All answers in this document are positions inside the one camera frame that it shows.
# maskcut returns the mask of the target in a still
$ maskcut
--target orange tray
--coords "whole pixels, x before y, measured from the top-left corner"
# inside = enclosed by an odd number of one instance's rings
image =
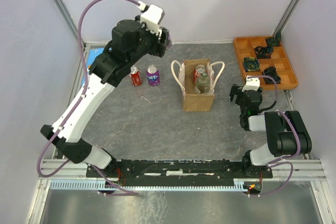
[[[245,81],[246,76],[261,76],[262,71],[270,66],[274,66],[277,69],[278,75],[281,77],[281,83],[278,84],[278,89],[294,89],[299,85],[299,82],[295,76],[293,68],[289,62],[287,54],[280,42],[280,47],[273,47],[274,52],[270,59],[258,59],[260,63],[260,71],[257,72],[246,72],[243,59],[245,57],[257,58],[254,48],[257,46],[266,47],[265,39],[270,37],[243,37],[235,38],[233,45],[236,51],[236,57],[239,64],[240,74],[243,81]],[[265,84],[263,78],[260,78],[260,86],[264,90],[274,90],[274,84]]]

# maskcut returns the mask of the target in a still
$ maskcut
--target purple soda can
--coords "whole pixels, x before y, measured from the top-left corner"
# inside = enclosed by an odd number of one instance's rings
[[[160,84],[159,70],[155,65],[150,65],[147,68],[147,79],[150,86],[157,86]]]

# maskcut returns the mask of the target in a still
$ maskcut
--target glass bottle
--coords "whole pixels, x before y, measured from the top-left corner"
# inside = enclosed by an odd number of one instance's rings
[[[210,89],[210,78],[206,72],[203,72],[196,80],[196,94],[206,94]]]

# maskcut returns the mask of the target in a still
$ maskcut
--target soda can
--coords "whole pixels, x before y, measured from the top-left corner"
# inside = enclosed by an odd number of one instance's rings
[[[137,87],[142,84],[142,80],[140,77],[140,69],[137,66],[131,67],[131,73],[130,73],[132,85]]]
[[[203,73],[203,72],[205,72],[206,71],[206,69],[205,69],[205,66],[204,65],[202,65],[202,64],[200,64],[200,65],[197,65],[196,67],[195,67],[195,70],[194,70],[194,84],[196,84],[196,80],[197,80],[197,78]]]
[[[147,68],[147,79],[150,86],[156,86],[160,84],[159,70],[155,65],[150,65]]]

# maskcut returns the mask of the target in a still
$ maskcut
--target paper bag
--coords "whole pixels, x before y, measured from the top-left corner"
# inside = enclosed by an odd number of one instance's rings
[[[178,64],[180,70],[178,72],[179,78],[176,77],[174,72],[174,64]],[[219,71],[216,79],[214,79],[213,65],[222,64],[222,68]],[[195,84],[193,82],[195,67],[199,64],[206,66],[206,72],[210,76],[210,89],[207,94],[196,94]],[[176,82],[182,89],[183,96],[183,111],[210,111],[212,103],[214,101],[215,86],[219,76],[224,70],[225,64],[222,61],[218,61],[210,64],[209,59],[200,60],[184,60],[182,64],[174,60],[171,64],[172,74]]]

